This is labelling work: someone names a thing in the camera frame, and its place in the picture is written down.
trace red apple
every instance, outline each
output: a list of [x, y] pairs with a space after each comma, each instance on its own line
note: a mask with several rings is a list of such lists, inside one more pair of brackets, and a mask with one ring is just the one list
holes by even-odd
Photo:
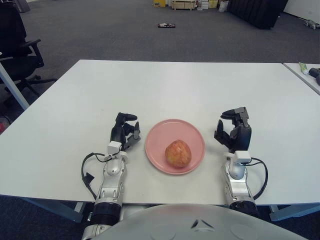
[[183, 168], [191, 161], [191, 150], [182, 140], [176, 140], [165, 149], [165, 157], [170, 165]]

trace black office chair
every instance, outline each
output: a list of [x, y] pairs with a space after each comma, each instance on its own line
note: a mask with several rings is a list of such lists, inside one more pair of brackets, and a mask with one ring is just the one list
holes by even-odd
[[33, 84], [43, 84], [55, 82], [57, 79], [40, 80], [41, 77], [35, 75], [27, 79], [37, 69], [44, 66], [44, 61], [39, 52], [37, 43], [40, 39], [26, 41], [27, 36], [24, 24], [18, 10], [13, 4], [0, 3], [0, 63], [13, 81], [20, 81], [16, 84], [21, 91], [24, 88], [30, 89], [38, 97], [40, 94], [31, 86]]

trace table leg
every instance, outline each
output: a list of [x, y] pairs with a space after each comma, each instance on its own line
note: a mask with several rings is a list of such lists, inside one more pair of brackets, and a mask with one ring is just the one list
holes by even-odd
[[320, 203], [295, 204], [282, 209], [278, 209], [278, 206], [272, 205], [270, 206], [270, 210], [270, 219], [276, 222], [292, 217], [298, 218], [320, 211]]
[[83, 211], [85, 208], [85, 202], [77, 202], [75, 208], [70, 208], [58, 200], [51, 199], [37, 199], [22, 197], [23, 200], [34, 204], [40, 208], [43, 208], [49, 212], [62, 216], [66, 219], [72, 220], [76, 223], [80, 223], [83, 218]]
[[15, 85], [14, 81], [12, 81], [11, 77], [6, 72], [5, 68], [0, 63], [0, 78], [6, 85], [6, 87], [10, 90], [14, 98], [18, 101], [23, 110], [26, 110], [29, 107], [27, 100], [22, 96], [21, 92]]

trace gray carpet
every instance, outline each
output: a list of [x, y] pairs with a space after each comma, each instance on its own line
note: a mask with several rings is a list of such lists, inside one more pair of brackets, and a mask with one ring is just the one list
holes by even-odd
[[[27, 39], [41, 39], [45, 66], [35, 73], [44, 79], [61, 77], [79, 59], [320, 63], [320, 31], [285, 13], [274, 29], [261, 30], [228, 12], [173, 11], [154, 8], [152, 0], [39, 0], [29, 6], [31, 11], [21, 16]], [[158, 23], [174, 23], [176, 28], [159, 29]], [[43, 93], [50, 85], [35, 88]], [[22, 93], [30, 103], [36, 100], [28, 89]], [[2, 86], [0, 102], [8, 96]], [[15, 101], [9, 107], [0, 104], [0, 110], [12, 120], [22, 113]], [[268, 220], [268, 209], [259, 210]], [[80, 239], [85, 227], [4, 196], [0, 221], [1, 240]], [[276, 224], [308, 239], [320, 239], [320, 213]]]

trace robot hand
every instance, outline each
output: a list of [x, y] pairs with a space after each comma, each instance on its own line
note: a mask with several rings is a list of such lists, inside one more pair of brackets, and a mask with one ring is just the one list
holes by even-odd
[[121, 151], [125, 151], [140, 140], [139, 122], [137, 121], [135, 126], [126, 123], [126, 121], [135, 121], [137, 119], [136, 115], [128, 113], [119, 112], [116, 116], [115, 125], [111, 130], [110, 142], [114, 141], [121, 143]]
[[222, 145], [225, 145], [230, 153], [236, 151], [247, 151], [251, 139], [251, 127], [248, 124], [248, 113], [245, 107], [239, 107], [229, 111], [225, 111], [221, 115], [222, 119], [232, 120], [234, 129], [228, 135], [224, 131], [224, 124], [219, 119], [214, 138]]

